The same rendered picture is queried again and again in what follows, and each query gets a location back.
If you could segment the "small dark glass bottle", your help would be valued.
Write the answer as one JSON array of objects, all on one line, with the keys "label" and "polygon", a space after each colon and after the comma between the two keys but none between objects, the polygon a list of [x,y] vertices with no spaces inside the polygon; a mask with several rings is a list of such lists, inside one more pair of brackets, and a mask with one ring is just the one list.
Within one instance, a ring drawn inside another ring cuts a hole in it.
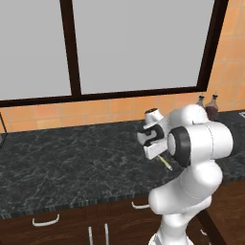
[{"label": "small dark glass bottle", "polygon": [[198,104],[198,105],[200,105],[202,107],[205,107],[204,106],[204,98],[205,98],[205,96],[203,95],[203,93],[201,93],[201,95],[199,96],[198,101],[197,101],[196,104]]}]

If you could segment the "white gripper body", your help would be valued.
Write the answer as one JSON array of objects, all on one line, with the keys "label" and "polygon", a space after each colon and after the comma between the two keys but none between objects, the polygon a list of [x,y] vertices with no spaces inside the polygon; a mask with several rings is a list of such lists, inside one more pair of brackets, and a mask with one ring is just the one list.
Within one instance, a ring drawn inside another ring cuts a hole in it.
[{"label": "white gripper body", "polygon": [[149,145],[144,145],[145,157],[152,160],[167,150],[167,139],[159,140]]}]

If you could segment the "dark wood drawer front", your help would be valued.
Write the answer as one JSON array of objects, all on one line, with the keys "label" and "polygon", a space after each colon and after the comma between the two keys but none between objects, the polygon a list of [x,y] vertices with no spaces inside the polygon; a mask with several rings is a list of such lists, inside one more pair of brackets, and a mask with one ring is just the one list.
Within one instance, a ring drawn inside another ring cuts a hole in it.
[{"label": "dark wood drawer front", "polygon": [[140,223],[151,220],[155,216],[150,208],[143,210],[134,209],[131,205],[132,201],[135,205],[148,204],[146,197],[135,197],[110,202],[107,205],[107,214],[110,222],[116,224]]},{"label": "dark wood drawer front", "polygon": [[[57,215],[60,215],[59,221],[54,225],[47,227],[34,227],[32,224],[33,218],[36,222],[46,222],[56,219]],[[73,226],[79,220],[83,220],[83,212],[80,208],[60,210],[56,212],[43,212],[34,215],[20,216],[11,219],[0,220],[0,237],[5,235],[20,233],[20,232],[30,232],[35,228],[49,229],[57,228],[63,229],[69,226]]]}]

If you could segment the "large dark glass bottle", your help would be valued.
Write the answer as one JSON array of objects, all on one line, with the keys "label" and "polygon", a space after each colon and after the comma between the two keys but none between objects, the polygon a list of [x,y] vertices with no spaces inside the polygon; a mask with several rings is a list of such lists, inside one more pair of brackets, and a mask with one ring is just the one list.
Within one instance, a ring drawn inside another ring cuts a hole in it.
[{"label": "large dark glass bottle", "polygon": [[212,100],[206,104],[205,109],[210,121],[214,121],[216,119],[218,113],[218,105],[216,99],[218,96],[216,94],[212,95]]}]

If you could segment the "yellow green thin stick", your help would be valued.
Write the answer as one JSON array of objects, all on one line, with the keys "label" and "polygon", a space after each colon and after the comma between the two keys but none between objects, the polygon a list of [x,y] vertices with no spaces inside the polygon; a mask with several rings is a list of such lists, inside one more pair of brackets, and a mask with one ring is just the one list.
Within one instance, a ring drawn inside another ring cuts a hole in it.
[{"label": "yellow green thin stick", "polygon": [[172,166],[162,156],[158,155],[159,159],[165,164],[169,170],[173,170]]}]

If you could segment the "dark wood cupboard door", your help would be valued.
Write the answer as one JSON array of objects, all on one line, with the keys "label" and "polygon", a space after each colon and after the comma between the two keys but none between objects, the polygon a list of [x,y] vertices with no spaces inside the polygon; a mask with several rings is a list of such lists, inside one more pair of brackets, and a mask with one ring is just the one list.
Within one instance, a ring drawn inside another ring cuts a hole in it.
[{"label": "dark wood cupboard door", "polygon": [[89,236],[88,227],[69,226],[63,229],[35,228],[30,232],[5,235],[0,245],[99,245],[94,234]]},{"label": "dark wood cupboard door", "polygon": [[158,231],[160,218],[152,218],[146,222],[116,224],[110,219],[99,223],[100,245],[105,245],[104,224],[108,224],[109,245],[148,245],[150,238]]}]

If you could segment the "dark framed window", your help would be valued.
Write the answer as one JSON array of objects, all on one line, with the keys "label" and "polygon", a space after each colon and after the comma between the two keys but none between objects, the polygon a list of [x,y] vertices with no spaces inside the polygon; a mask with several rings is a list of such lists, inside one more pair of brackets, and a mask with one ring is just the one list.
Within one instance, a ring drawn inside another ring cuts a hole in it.
[{"label": "dark framed window", "polygon": [[229,0],[0,0],[0,108],[204,92]]}]

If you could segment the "open dark wood drawer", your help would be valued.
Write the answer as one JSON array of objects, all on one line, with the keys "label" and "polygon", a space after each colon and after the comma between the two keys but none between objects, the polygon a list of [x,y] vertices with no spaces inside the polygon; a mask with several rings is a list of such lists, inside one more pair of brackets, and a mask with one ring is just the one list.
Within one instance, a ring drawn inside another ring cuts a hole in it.
[{"label": "open dark wood drawer", "polygon": [[212,245],[245,245],[245,180],[221,186],[198,219]]}]

